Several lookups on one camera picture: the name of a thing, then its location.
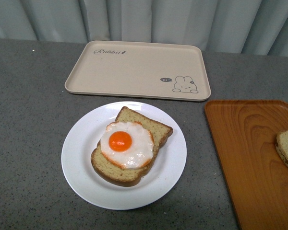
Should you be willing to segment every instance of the table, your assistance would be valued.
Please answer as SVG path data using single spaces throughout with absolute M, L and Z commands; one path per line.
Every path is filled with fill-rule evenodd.
M 288 57 L 203 52 L 212 94 L 186 102 L 67 92 L 64 83 L 84 46 L 0 39 L 0 229 L 237 229 L 204 106 L 213 99 L 288 102 Z M 60 161 L 71 127 L 119 101 L 168 113 L 188 150 L 181 178 L 164 197 L 126 211 L 81 199 Z

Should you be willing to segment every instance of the rabbit illustration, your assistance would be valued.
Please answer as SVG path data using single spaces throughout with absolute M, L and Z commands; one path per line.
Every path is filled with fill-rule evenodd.
M 192 92 L 198 93 L 197 86 L 193 82 L 193 79 L 189 76 L 177 76 L 175 78 L 175 84 L 173 92 Z

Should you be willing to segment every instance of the orange tray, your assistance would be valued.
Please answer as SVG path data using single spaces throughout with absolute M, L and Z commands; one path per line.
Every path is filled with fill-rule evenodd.
M 209 101 L 205 114 L 241 229 L 288 230 L 288 168 L 275 149 L 288 103 Z

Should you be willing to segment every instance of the egg white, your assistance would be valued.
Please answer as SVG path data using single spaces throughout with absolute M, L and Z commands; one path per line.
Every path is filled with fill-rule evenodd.
M 132 144 L 126 151 L 114 151 L 109 146 L 110 136 L 117 131 L 127 132 L 132 138 Z M 109 124 L 101 137 L 100 146 L 104 157 L 123 169 L 142 168 L 153 158 L 153 136 L 149 130 L 137 122 L 113 122 Z

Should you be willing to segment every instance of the white curtain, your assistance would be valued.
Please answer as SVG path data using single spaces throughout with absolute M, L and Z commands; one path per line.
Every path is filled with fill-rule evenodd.
M 0 0 L 0 38 L 288 57 L 288 0 Z

